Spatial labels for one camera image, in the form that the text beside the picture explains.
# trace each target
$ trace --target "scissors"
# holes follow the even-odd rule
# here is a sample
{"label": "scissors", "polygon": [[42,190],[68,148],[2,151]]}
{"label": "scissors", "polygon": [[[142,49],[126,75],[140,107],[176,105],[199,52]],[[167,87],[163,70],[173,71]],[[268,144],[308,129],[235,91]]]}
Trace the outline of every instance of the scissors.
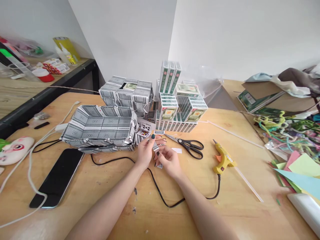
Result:
{"label": "scissors", "polygon": [[[202,152],[199,151],[199,150],[202,150],[202,149],[204,148],[204,146],[203,146],[203,144],[202,144],[201,142],[199,142],[199,141],[197,141],[197,140],[183,140],[183,139],[181,139],[181,138],[175,138],[175,137],[173,137],[173,136],[171,136],[171,135],[167,135],[167,134],[165,134],[165,135],[166,135],[168,138],[170,138],[171,140],[173,140],[173,141],[179,143],[180,145],[182,145],[182,146],[188,151],[188,153],[189,153],[193,158],[195,158],[195,159],[202,159],[202,158],[203,158]],[[194,144],[192,144],[192,142],[197,142],[197,143],[199,143],[202,147],[199,147],[199,146],[197,146],[197,145],[194,145]],[[192,151],[195,152],[195,153],[198,153],[201,157],[198,158],[198,157],[194,156],[194,155],[190,152],[190,150],[192,150]]]}

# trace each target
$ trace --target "glue bottle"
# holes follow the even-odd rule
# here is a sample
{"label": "glue bottle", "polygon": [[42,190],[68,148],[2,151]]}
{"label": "glue bottle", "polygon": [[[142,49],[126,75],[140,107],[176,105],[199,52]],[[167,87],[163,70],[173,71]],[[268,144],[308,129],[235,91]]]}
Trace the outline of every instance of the glue bottle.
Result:
{"label": "glue bottle", "polygon": [[61,49],[56,45],[55,46],[56,52],[59,55],[59,57],[61,58],[61,60],[66,63],[68,66],[71,65],[71,62],[67,59],[66,55],[64,55],[64,53],[61,51]]}
{"label": "glue bottle", "polygon": [[60,43],[63,54],[67,57],[72,65],[77,64],[71,53]]}

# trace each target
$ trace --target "black power cord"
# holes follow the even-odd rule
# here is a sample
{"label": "black power cord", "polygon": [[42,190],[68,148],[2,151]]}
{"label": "black power cord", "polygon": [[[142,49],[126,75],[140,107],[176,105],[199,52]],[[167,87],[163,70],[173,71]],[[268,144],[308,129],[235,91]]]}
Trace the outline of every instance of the black power cord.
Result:
{"label": "black power cord", "polygon": [[[90,156],[91,156],[92,162],[93,162],[95,165],[98,165],[98,166],[104,165],[104,164],[107,164],[107,163],[110,163],[110,162],[113,162],[113,161],[117,161],[117,160],[120,160],[120,159],[125,159],[125,158],[127,158],[127,159],[129,159],[131,162],[135,163],[135,161],[133,161],[133,160],[132,160],[131,158],[129,158],[129,157],[116,158],[116,159],[112,159],[112,160],[110,160],[110,161],[107,161],[107,162],[105,162],[105,163],[96,163],[96,162],[93,160],[92,154],[90,154]],[[181,199],[180,201],[178,201],[178,202],[176,202],[175,204],[173,204],[172,206],[169,206],[169,205],[166,203],[166,201],[163,199],[163,196],[162,196],[162,194],[161,194],[161,192],[160,192],[160,189],[159,189],[159,187],[158,187],[158,185],[157,185],[157,183],[156,183],[156,180],[154,179],[154,176],[153,176],[152,171],[150,170],[150,168],[147,168],[147,169],[148,169],[149,172],[151,173],[152,180],[153,180],[153,182],[154,182],[154,185],[156,185],[156,188],[157,188],[157,190],[158,190],[158,192],[159,192],[159,195],[160,195],[163,203],[164,203],[168,208],[173,208],[173,207],[175,207],[175,206],[178,206],[180,203],[182,203],[184,200],[186,200],[185,198],[183,198],[183,199]],[[215,195],[214,197],[211,197],[211,198],[207,198],[207,197],[206,197],[206,199],[209,199],[209,200],[215,199],[215,198],[219,195],[219,192],[220,192],[220,182],[221,182],[221,175],[218,174],[218,190],[217,190],[217,193],[216,193],[216,195]]]}
{"label": "black power cord", "polygon": [[[61,142],[61,141],[62,141],[62,140],[60,140],[60,139],[56,139],[56,140],[53,140],[53,141],[50,141],[50,142],[40,143],[40,144],[38,144],[37,146],[35,146],[35,148],[33,149],[33,153],[41,152],[42,150],[45,150],[45,149],[47,149],[48,147],[51,147],[52,145],[55,145],[56,143],[59,143],[59,142]],[[50,144],[49,146],[46,146],[46,147],[44,147],[44,148],[42,148],[42,149],[40,149],[40,150],[38,150],[38,151],[35,151],[35,149],[36,149],[38,146],[43,145],[43,144],[47,144],[47,143],[52,143],[52,144]]]}

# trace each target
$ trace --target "black scissors handle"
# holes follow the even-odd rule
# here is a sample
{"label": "black scissors handle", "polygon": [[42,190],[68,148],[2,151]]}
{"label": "black scissors handle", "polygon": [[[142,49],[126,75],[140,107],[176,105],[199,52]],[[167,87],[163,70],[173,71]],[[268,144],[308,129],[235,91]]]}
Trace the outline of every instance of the black scissors handle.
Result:
{"label": "black scissors handle", "polygon": [[[201,147],[199,147],[198,145],[192,144],[192,142],[197,142],[201,145]],[[183,139],[178,139],[178,143],[180,143],[187,151],[188,153],[195,159],[202,159],[203,158],[203,154],[202,152],[200,152],[199,150],[202,150],[204,148],[203,144],[197,140],[183,140]],[[191,151],[199,154],[201,157],[196,157],[195,155],[193,155],[191,153]]]}

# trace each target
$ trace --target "yellow glue gun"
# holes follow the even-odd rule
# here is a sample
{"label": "yellow glue gun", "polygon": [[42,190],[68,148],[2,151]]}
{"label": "yellow glue gun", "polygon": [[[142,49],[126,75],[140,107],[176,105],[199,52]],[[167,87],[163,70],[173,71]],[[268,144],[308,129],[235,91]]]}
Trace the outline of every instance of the yellow glue gun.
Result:
{"label": "yellow glue gun", "polygon": [[217,143],[215,140],[213,140],[213,141],[215,143],[214,146],[216,147],[216,150],[220,153],[220,156],[216,156],[216,158],[218,159],[220,164],[218,166],[214,167],[213,171],[216,174],[222,174],[223,171],[227,168],[227,166],[236,167],[237,163],[231,159],[228,152],[223,147],[221,147],[221,144]]}

